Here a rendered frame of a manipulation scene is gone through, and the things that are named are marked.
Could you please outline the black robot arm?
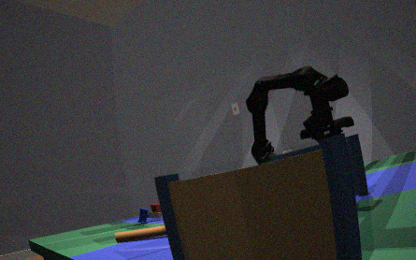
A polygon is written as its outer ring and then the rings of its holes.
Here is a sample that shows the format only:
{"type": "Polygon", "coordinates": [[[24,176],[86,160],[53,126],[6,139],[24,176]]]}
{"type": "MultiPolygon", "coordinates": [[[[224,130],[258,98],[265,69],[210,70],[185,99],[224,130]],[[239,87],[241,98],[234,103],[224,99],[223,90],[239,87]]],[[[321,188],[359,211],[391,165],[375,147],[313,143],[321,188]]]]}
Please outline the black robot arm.
{"type": "MultiPolygon", "coordinates": [[[[328,101],[336,101],[348,96],[349,88],[345,80],[337,74],[332,78],[317,72],[311,66],[301,67],[293,73],[278,74],[275,76],[263,76],[259,78],[252,88],[252,92],[246,100],[248,111],[252,114],[254,142],[251,147],[252,156],[270,153],[274,151],[271,142],[265,137],[265,110],[268,105],[268,92],[273,89],[293,88],[304,92],[309,96],[312,107],[321,104],[329,104],[328,101]],[[314,83],[318,82],[314,85],[314,83]]],[[[303,122],[308,132],[315,130],[323,123],[329,122],[327,114],[319,107],[319,110],[303,122]]]]}

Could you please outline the wooden-handled black mallet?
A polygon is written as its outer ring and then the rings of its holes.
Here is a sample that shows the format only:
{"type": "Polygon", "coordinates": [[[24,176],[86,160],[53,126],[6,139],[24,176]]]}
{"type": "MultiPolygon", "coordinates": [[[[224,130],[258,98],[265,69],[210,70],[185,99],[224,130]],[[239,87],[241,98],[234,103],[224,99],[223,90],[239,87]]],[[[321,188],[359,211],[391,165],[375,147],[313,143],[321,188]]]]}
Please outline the wooden-handled black mallet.
{"type": "Polygon", "coordinates": [[[117,242],[121,241],[129,241],[129,240],[135,240],[135,239],[144,239],[144,238],[152,238],[152,237],[158,237],[167,235],[165,226],[156,226],[151,228],[144,228],[144,229],[138,229],[138,230],[132,230],[127,232],[118,232],[115,233],[115,239],[117,242]]]}

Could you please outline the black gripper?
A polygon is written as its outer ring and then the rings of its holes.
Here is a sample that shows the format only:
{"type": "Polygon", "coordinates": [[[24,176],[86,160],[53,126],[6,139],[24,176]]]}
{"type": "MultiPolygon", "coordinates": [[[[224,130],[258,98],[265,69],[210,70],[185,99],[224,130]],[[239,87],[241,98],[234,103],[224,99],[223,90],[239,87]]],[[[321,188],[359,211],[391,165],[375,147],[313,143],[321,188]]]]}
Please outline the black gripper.
{"type": "Polygon", "coordinates": [[[311,130],[310,132],[308,132],[307,129],[301,130],[300,132],[301,139],[311,137],[312,139],[320,140],[326,137],[331,137],[337,134],[341,134],[343,132],[343,130],[341,130],[341,127],[354,126],[352,117],[342,117],[337,120],[333,120],[333,116],[331,112],[333,110],[333,107],[330,107],[329,104],[321,104],[319,106],[314,107],[313,108],[314,110],[310,112],[311,115],[313,115],[316,112],[316,110],[319,110],[319,107],[322,107],[322,109],[325,111],[329,122],[325,123],[323,121],[323,123],[319,125],[317,129],[311,130]],[[330,133],[325,135],[324,132],[327,132],[327,131],[329,131],[330,133]]]}

